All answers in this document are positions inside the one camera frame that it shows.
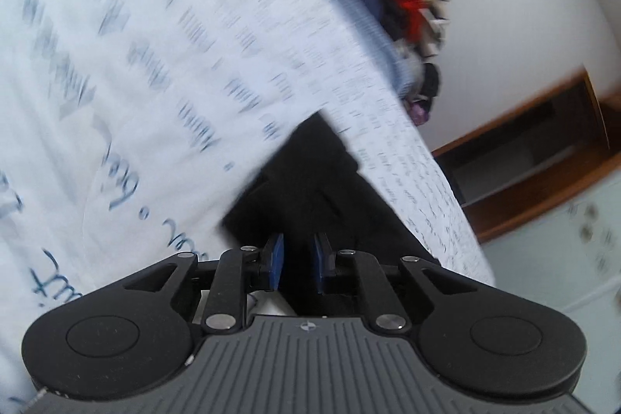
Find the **metal screw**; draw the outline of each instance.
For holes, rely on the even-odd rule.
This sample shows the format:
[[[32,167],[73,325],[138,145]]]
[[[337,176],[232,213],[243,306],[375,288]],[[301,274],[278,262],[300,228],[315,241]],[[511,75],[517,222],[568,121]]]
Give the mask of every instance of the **metal screw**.
[[[400,330],[406,323],[404,318],[396,314],[382,314],[375,320],[375,324],[384,330]]]
[[[237,320],[230,314],[212,314],[205,320],[205,324],[214,330],[228,330],[235,326]]]
[[[589,204],[589,206],[585,210],[585,216],[595,222],[597,217],[599,216],[599,211],[597,210],[597,206],[595,204]]]
[[[580,239],[583,243],[588,243],[593,238],[593,227],[591,225],[582,225],[580,228]]]

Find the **white cabinet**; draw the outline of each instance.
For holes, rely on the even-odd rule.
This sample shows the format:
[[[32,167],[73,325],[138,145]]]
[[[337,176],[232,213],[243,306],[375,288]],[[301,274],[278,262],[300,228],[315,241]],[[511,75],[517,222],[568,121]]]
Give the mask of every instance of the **white cabinet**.
[[[588,357],[576,396],[621,407],[621,171],[572,202],[483,246],[497,286],[565,312]]]

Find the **blue ink writing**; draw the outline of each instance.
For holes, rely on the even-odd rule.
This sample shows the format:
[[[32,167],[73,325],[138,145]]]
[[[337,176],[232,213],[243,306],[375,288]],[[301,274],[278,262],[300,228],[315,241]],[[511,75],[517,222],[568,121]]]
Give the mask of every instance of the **blue ink writing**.
[[[306,64],[296,49],[288,48],[283,52],[283,57],[290,63],[292,69],[299,69],[302,74],[307,74]]]
[[[24,203],[22,202],[22,199],[19,198],[19,195],[15,190],[11,189],[6,174],[2,172],[2,170],[0,170],[0,194],[4,193],[13,193],[13,195],[9,197],[8,202],[2,202],[0,204],[0,220],[10,215],[11,213],[21,213],[24,209]]]
[[[321,68],[325,65],[325,58],[323,54],[315,49],[314,46],[305,49],[304,53],[310,58],[310,62],[315,66],[316,69]]]
[[[263,127],[263,134],[265,135],[265,141],[271,138],[278,139],[280,137],[280,127],[275,121],[270,121]]]
[[[22,19],[30,26],[41,23],[43,3],[40,0],[24,0]]]
[[[245,52],[248,50],[254,50],[254,54],[258,52],[258,49],[256,48],[257,45],[255,44],[257,37],[250,30],[250,28],[244,27],[241,29],[241,31],[235,35],[235,39],[241,44],[242,51]]]
[[[122,0],[110,0],[104,19],[99,26],[99,35],[122,32],[129,20],[129,13],[123,9]]]
[[[235,13],[230,13],[228,11],[224,12],[220,21],[227,28],[231,29],[233,25],[235,25],[238,21],[241,20],[241,16],[236,15]]]
[[[52,253],[50,253],[46,249],[43,250],[43,253],[52,262],[52,265],[54,266],[54,272],[45,281],[41,281],[36,272],[31,268],[30,274],[32,275],[32,278],[36,285],[35,289],[33,289],[32,292],[41,293],[45,298],[48,298],[49,295],[47,290],[50,290],[49,292],[51,294],[53,292],[51,286],[52,284],[54,284],[54,289],[56,289],[56,292],[54,293],[54,295],[52,295],[52,299],[58,300],[58,298],[63,294],[66,295],[66,298],[63,301],[64,303],[69,302],[74,298],[80,298],[80,296],[82,296],[82,293],[76,292],[75,288],[71,286],[71,284],[69,284],[69,280],[64,275],[61,275],[60,269],[58,267],[58,262],[54,258],[54,255],[52,255]]]
[[[276,88],[283,96],[283,100],[289,100],[293,97],[293,89],[291,88],[291,83],[289,82],[285,72],[281,72],[280,74],[274,76],[271,81],[275,84]]]
[[[23,16],[27,23],[37,20],[36,15],[33,15],[33,9],[32,7],[27,9],[25,2]],[[60,105],[61,120],[92,102],[97,87],[89,87],[90,77],[77,71],[69,53],[58,51],[58,35],[49,19],[46,19],[38,29],[34,52],[50,62],[49,72],[53,76],[50,91],[54,87],[63,100],[63,104]]]
[[[130,66],[140,63],[144,67],[149,88],[159,91],[166,90],[170,85],[168,69],[148,43],[132,43],[127,53],[127,63]]]
[[[175,223],[175,220],[173,220],[172,218],[167,218],[162,223],[162,226],[164,225],[168,225],[170,227],[170,240],[168,241],[167,248],[173,246],[176,251],[179,251],[181,250],[181,248],[183,248],[183,246],[185,246],[190,250],[190,252],[198,255],[199,260],[203,258],[209,258],[207,253],[199,253],[195,249],[194,241],[187,237],[184,232],[177,234],[177,224]]]
[[[14,404],[18,404],[18,405],[26,405],[27,402],[19,397],[8,397],[7,400],[9,402],[13,402]]]
[[[121,191],[120,197],[111,200],[108,205],[108,210],[112,211],[135,194],[140,178],[135,172],[130,172],[127,160],[122,159],[117,153],[110,153],[110,145],[108,145],[108,152],[105,154],[101,165],[105,166],[106,164],[110,164],[108,178],[113,180],[115,187],[120,188]]]
[[[181,15],[181,18],[179,18],[179,25],[186,35],[187,40],[202,53],[209,51],[215,43],[215,39],[209,38],[205,26],[194,14],[192,8],[188,8],[183,15]]]
[[[227,92],[229,97],[233,97],[237,102],[243,105],[239,111],[240,113],[250,111],[261,104],[261,96],[249,89],[238,78],[229,81],[224,87],[224,91]]]
[[[192,133],[191,147],[199,146],[203,152],[220,142],[219,138],[214,139],[215,131],[211,124],[203,116],[198,115],[192,103],[185,102],[179,109],[178,117],[183,121],[183,126]]]

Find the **gray ribbed surface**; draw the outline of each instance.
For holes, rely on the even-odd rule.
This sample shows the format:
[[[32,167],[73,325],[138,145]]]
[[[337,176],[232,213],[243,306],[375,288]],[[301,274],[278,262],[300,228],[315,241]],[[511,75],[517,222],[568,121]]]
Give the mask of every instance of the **gray ribbed surface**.
[[[308,331],[310,321],[315,328]],[[184,373],[126,400],[94,404],[44,394],[27,414],[581,414],[572,397],[494,405],[440,382],[409,344],[358,318],[259,316],[205,342]]]

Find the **pile of clothes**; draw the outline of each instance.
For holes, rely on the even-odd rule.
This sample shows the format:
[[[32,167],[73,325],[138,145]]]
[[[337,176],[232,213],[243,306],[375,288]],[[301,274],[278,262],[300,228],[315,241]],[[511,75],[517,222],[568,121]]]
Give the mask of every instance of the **pile of clothes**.
[[[408,61],[414,79],[404,106],[415,125],[426,123],[440,89],[440,72],[431,59],[445,41],[447,0],[361,1]]]

